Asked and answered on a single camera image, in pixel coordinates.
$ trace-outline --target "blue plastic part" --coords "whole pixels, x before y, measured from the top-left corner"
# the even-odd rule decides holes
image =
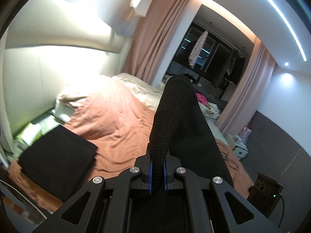
[[[151,195],[151,184],[152,184],[152,160],[150,160],[150,167],[149,167],[149,186],[148,186],[149,195]]]
[[[164,193],[167,194],[167,173],[166,173],[166,162],[163,162],[163,173],[164,173]]]

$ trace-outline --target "upholstered headboard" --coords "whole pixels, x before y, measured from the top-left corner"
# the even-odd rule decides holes
[[[0,60],[4,133],[12,136],[52,108],[56,96],[71,82],[119,74],[131,43],[74,4],[29,0],[9,26],[3,64]],[[3,147],[11,151],[11,142],[7,144]]]

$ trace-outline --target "white nightstand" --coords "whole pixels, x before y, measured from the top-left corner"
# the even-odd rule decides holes
[[[236,135],[228,134],[225,139],[239,160],[246,156],[248,150],[242,142],[237,141]]]

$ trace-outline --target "metal screw cap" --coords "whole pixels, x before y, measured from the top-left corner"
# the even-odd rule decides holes
[[[176,169],[176,171],[177,171],[178,173],[185,173],[185,172],[186,172],[186,169],[183,168],[183,167],[178,167],[178,168]]]
[[[220,184],[220,183],[222,183],[222,178],[221,178],[221,177],[214,177],[214,178],[213,178],[213,181],[214,181],[216,184]]]
[[[101,183],[102,181],[103,181],[103,178],[100,177],[100,176],[96,176],[96,177],[93,178],[93,182],[94,182],[95,184],[99,184],[99,183]]]
[[[137,167],[137,166],[131,167],[131,168],[130,168],[130,172],[132,172],[132,173],[139,172],[139,167]]]

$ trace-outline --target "ceiling light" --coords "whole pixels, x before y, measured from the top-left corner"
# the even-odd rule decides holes
[[[279,13],[279,15],[283,19],[284,23],[287,25],[288,29],[290,30],[290,33],[293,35],[293,37],[294,37],[294,39],[298,45],[298,48],[299,48],[301,55],[302,55],[302,58],[306,62],[307,58],[306,58],[306,55],[304,54],[304,50],[302,49],[302,46],[301,46],[301,44],[300,44],[300,42],[296,36],[296,33],[294,32],[293,28],[290,26],[290,23],[287,21],[287,19],[283,15],[283,13],[280,11],[280,9],[276,6],[276,4],[272,0],[267,0],[267,1],[272,5],[272,7],[277,11],[277,13]]]

